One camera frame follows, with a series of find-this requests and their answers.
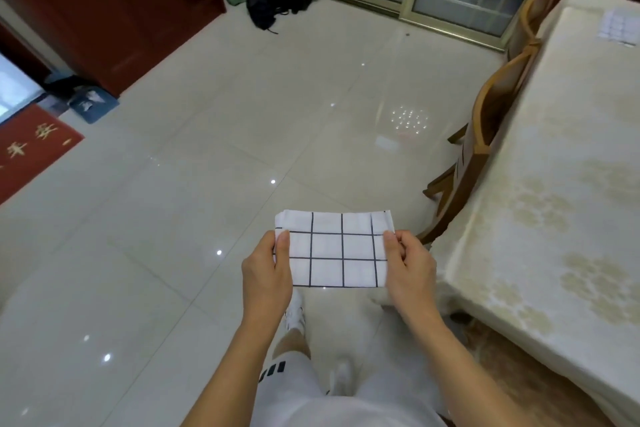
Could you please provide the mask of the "person's left hand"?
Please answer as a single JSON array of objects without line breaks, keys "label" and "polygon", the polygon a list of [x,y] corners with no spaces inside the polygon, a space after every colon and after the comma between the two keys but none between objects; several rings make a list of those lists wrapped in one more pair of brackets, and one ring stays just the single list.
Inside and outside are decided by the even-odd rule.
[{"label": "person's left hand", "polygon": [[242,263],[245,317],[280,317],[291,301],[291,266],[275,268],[276,236],[273,230],[266,232]]}]

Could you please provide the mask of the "person's right hand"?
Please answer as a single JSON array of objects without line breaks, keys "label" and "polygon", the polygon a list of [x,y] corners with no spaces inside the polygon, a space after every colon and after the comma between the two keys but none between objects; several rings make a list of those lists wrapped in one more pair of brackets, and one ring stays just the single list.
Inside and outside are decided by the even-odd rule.
[{"label": "person's right hand", "polygon": [[387,262],[386,288],[399,313],[435,311],[436,261],[408,230],[401,234],[403,262]]}]

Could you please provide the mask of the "white black-checked cloth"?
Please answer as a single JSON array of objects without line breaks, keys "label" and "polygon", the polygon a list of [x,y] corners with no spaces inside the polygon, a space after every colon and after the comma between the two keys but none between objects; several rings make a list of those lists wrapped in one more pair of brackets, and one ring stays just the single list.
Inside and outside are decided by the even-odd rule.
[{"label": "white black-checked cloth", "polygon": [[390,210],[337,213],[283,210],[275,235],[290,233],[292,284],[310,288],[386,286],[383,234],[395,232]]}]

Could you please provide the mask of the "person's right forearm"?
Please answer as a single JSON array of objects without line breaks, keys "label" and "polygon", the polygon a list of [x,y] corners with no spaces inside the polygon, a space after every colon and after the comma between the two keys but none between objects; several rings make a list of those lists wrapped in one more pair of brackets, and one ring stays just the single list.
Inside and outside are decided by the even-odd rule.
[{"label": "person's right forearm", "polygon": [[531,427],[529,419],[454,336],[433,304],[396,304],[425,352],[457,427]]}]

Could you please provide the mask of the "person's left forearm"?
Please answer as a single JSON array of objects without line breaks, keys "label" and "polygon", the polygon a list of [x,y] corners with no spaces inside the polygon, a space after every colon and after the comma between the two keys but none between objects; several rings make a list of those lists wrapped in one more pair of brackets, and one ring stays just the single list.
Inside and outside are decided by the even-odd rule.
[{"label": "person's left forearm", "polygon": [[241,323],[180,427],[249,427],[258,379],[289,300],[258,302]]}]

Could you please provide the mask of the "person's white left shoe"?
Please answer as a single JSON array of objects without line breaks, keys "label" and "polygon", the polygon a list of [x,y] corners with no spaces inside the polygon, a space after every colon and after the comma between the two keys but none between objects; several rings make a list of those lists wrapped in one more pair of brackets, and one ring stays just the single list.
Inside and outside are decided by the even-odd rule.
[{"label": "person's white left shoe", "polygon": [[291,301],[285,311],[284,320],[287,331],[295,329],[305,336],[306,320],[304,299],[303,294],[296,288],[292,291]]}]

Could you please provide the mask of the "person's white shoe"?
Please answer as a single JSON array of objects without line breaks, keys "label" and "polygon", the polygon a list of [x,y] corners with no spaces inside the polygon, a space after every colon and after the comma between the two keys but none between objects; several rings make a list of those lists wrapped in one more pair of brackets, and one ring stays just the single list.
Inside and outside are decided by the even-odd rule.
[{"label": "person's white shoe", "polygon": [[353,361],[347,357],[338,358],[330,372],[327,396],[352,397],[355,393],[355,370]]},{"label": "person's white shoe", "polygon": [[296,288],[292,291],[291,301],[285,311],[284,320],[287,331],[295,329],[305,336],[306,320],[304,299],[303,294]]}]

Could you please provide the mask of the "person's left leg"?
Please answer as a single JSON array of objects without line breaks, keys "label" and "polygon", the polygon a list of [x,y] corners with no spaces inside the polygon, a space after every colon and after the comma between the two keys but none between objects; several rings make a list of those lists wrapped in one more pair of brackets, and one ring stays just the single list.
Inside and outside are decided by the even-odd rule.
[{"label": "person's left leg", "polygon": [[311,359],[311,352],[308,342],[305,338],[304,333],[301,332],[298,328],[291,328],[278,341],[273,351],[272,359],[275,360],[285,353],[289,353],[292,351],[301,353],[302,355],[305,355],[307,358]]}]

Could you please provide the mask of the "wooden dining chair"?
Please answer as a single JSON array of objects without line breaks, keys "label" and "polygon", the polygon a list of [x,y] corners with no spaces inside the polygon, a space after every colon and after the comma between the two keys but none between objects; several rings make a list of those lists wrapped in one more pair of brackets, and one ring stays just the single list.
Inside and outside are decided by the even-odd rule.
[{"label": "wooden dining chair", "polygon": [[527,0],[524,2],[515,29],[506,47],[506,61],[511,61],[529,46],[539,47],[538,31],[552,10],[554,0]]},{"label": "wooden dining chair", "polygon": [[492,142],[539,50],[539,44],[527,45],[498,68],[480,88],[468,123],[448,138],[448,142],[460,144],[460,152],[454,164],[422,192],[429,199],[439,197],[431,224],[418,235],[422,244],[430,244],[441,236],[468,202],[492,153]]}]

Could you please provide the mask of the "person's white right shoe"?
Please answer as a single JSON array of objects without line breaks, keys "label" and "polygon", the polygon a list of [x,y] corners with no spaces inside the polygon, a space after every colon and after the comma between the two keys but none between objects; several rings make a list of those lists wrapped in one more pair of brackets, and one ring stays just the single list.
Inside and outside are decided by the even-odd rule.
[{"label": "person's white right shoe", "polygon": [[353,361],[347,357],[338,358],[330,372],[327,396],[352,397],[355,393],[355,370]]}]

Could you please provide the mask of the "person's white shorts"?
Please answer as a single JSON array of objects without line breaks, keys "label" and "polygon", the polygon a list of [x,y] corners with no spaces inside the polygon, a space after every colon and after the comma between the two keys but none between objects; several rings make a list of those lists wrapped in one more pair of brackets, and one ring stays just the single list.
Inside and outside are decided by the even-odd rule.
[{"label": "person's white shorts", "polygon": [[383,366],[352,397],[327,396],[311,359],[285,353],[260,375],[250,427],[447,427],[435,382],[418,377]]}]

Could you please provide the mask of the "cream floral tablecloth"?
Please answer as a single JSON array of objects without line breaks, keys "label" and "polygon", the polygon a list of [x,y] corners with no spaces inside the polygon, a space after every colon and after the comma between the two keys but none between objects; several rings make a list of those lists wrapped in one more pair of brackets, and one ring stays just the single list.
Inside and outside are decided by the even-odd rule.
[{"label": "cream floral tablecloth", "polygon": [[431,246],[464,310],[640,427],[640,45],[597,36],[630,0],[562,0],[469,201]]}]

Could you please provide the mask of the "blue slipper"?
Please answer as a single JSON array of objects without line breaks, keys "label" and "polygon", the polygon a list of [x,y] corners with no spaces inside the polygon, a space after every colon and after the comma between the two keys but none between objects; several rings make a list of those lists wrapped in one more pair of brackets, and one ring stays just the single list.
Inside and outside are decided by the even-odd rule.
[{"label": "blue slipper", "polygon": [[119,106],[120,102],[108,91],[98,86],[76,89],[68,100],[68,107],[87,124],[94,124]]}]

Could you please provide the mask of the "red door mat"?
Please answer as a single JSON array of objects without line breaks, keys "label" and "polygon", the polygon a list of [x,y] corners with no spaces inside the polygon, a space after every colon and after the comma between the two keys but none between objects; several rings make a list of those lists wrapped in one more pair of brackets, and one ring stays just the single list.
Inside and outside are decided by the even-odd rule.
[{"label": "red door mat", "polygon": [[82,140],[82,134],[36,103],[0,123],[0,204]]}]

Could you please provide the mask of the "white checked folded cloth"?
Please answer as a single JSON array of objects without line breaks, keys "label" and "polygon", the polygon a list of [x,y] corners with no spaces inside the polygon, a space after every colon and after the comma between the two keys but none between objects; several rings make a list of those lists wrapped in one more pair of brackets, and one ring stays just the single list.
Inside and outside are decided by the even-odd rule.
[{"label": "white checked folded cloth", "polygon": [[600,20],[597,36],[628,47],[640,45],[640,12],[606,10]]}]

